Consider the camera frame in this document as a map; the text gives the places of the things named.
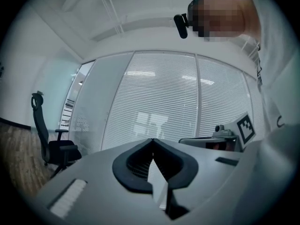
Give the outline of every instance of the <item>wooden floor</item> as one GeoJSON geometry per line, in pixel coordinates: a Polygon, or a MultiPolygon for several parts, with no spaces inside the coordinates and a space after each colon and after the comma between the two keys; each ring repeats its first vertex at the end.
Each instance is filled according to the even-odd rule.
{"type": "MultiPolygon", "coordinates": [[[[49,140],[57,140],[57,134],[49,134],[49,140]]],[[[1,122],[0,158],[13,185],[29,196],[35,196],[53,173],[53,166],[44,166],[36,133],[1,122]]]]}

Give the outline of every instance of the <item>white blinds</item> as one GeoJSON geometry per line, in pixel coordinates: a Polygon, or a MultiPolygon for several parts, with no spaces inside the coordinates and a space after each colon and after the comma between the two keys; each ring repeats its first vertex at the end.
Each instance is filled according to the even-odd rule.
{"type": "Polygon", "coordinates": [[[253,141],[262,140],[264,138],[262,97],[257,88],[257,81],[247,74],[245,74],[245,77],[250,91],[253,109],[253,124],[256,132],[256,136],[253,141]]]}
{"type": "Polygon", "coordinates": [[[198,56],[201,82],[199,136],[211,136],[223,124],[248,112],[252,122],[250,94],[243,73],[226,64],[198,56]]]}
{"type": "Polygon", "coordinates": [[[112,105],[102,149],[149,137],[194,137],[197,107],[194,56],[136,52],[112,105]]]}

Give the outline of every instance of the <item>black camera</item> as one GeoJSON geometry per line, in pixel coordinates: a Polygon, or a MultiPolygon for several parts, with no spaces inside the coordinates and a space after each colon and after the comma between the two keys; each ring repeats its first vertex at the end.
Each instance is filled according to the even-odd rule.
{"type": "Polygon", "coordinates": [[[189,27],[187,14],[177,14],[174,16],[174,22],[176,24],[176,27],[178,29],[179,35],[181,38],[185,39],[188,36],[187,28],[189,27]]]}

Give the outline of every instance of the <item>chair armrest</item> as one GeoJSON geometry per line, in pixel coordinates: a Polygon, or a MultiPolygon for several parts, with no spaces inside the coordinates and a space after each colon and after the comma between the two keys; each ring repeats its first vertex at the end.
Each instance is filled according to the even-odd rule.
{"type": "Polygon", "coordinates": [[[60,150],[65,152],[65,151],[73,151],[73,150],[77,150],[78,146],[77,145],[68,145],[68,146],[61,146],[60,150]]]}
{"type": "Polygon", "coordinates": [[[67,132],[69,132],[69,131],[66,130],[66,129],[56,129],[55,132],[58,133],[57,141],[60,141],[60,139],[61,139],[61,134],[62,134],[62,133],[67,133],[67,132]]]}
{"type": "Polygon", "coordinates": [[[64,153],[64,161],[63,166],[67,167],[68,161],[69,161],[69,152],[77,150],[77,145],[68,145],[68,146],[61,146],[60,150],[64,153]]]}
{"type": "Polygon", "coordinates": [[[69,132],[69,130],[66,130],[66,129],[56,129],[55,132],[56,133],[67,133],[67,132],[69,132]]]}

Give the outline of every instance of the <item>black mesh chair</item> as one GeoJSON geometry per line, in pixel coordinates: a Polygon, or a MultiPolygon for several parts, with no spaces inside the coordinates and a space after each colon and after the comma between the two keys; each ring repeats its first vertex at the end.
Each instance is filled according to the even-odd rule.
{"type": "Polygon", "coordinates": [[[48,143],[49,133],[46,128],[43,117],[43,97],[38,93],[33,93],[31,98],[31,106],[33,109],[33,119],[37,127],[37,133],[41,140],[42,158],[45,161],[45,165],[55,164],[58,168],[55,170],[54,177],[60,170],[66,169],[72,165],[73,161],[81,159],[81,154],[78,147],[70,140],[60,140],[62,133],[67,133],[68,130],[56,129],[58,133],[57,141],[50,141],[48,143]]]}

